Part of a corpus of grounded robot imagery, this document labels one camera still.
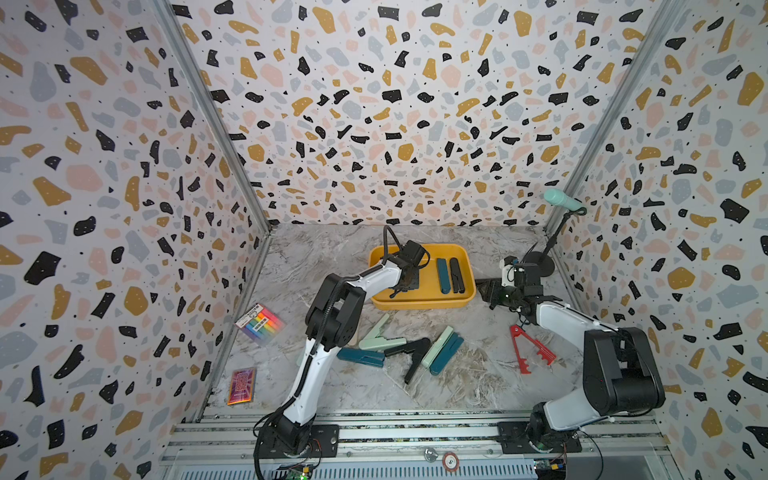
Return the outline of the yellow storage box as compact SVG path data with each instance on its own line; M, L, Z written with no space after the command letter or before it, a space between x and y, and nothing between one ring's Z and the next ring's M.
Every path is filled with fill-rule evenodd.
M423 247L430 254L430 261L419 273L419 288L398 293L391 298L392 289L384 290L372 297L373 304L380 310L430 310L463 308L476 295L474 275L467 251L458 244L427 243ZM459 277L464 289L457 290L450 286L448 293L443 293L440 285L438 260L444 259L450 280L453 271L451 262L456 259Z

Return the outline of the black pruning pliers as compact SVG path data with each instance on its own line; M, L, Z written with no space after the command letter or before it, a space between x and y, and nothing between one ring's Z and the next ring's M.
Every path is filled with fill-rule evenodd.
M449 261L450 275L452 291L455 294L464 294L466 292L466 286L461 270L461 264L456 257L453 257Z

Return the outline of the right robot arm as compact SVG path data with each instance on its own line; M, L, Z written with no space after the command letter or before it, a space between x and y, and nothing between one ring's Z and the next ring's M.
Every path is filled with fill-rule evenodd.
M567 395L535 405L526 436L550 451L586 425L610 417L644 416L663 406L665 391L646 333L618 328L546 295L540 268L515 257L502 261L502 274L479 279L476 288L491 309L503 307L530 325L551 331L581 352L582 385Z

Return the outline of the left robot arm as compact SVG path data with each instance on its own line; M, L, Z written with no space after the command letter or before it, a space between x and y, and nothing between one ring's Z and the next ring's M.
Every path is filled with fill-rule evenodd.
M305 317L306 341L297 376L285 402L256 423L254 455L275 440L290 455L303 453L310 443L320 395L338 353L357 331L365 302L391 290L395 295L419 287L419 273L430 256L421 244L407 241L389 250L376 265L351 276L330 274L324 279Z

